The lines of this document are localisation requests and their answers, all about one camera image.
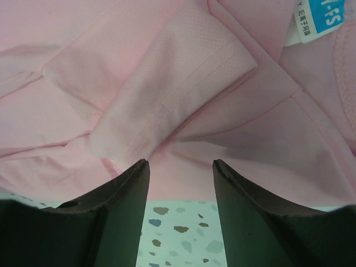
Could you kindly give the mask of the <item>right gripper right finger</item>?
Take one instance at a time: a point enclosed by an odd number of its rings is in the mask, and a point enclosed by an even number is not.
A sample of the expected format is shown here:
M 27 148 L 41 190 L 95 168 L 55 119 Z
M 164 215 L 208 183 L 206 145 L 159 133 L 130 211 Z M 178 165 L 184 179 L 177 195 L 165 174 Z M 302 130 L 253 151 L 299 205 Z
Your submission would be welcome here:
M 311 209 L 249 181 L 221 160 L 212 168 L 228 266 L 355 265 L 355 206 Z

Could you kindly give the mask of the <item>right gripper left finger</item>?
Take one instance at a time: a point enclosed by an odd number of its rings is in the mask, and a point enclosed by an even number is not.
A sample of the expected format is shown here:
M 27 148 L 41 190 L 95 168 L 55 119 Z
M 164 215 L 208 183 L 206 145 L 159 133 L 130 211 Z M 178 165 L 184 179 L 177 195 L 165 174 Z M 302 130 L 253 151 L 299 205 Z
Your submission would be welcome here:
M 1 265 L 135 266 L 149 183 L 142 159 L 57 208 L 1 201 Z

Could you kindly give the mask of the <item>pink t shirt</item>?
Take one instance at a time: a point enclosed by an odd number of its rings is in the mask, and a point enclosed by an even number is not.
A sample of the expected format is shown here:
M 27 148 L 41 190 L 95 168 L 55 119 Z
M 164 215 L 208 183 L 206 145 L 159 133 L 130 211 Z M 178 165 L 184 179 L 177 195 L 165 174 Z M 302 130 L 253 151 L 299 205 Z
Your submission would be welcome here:
M 354 1 L 2 1 L 1 197 L 49 206 L 211 164 L 309 207 L 355 203 Z

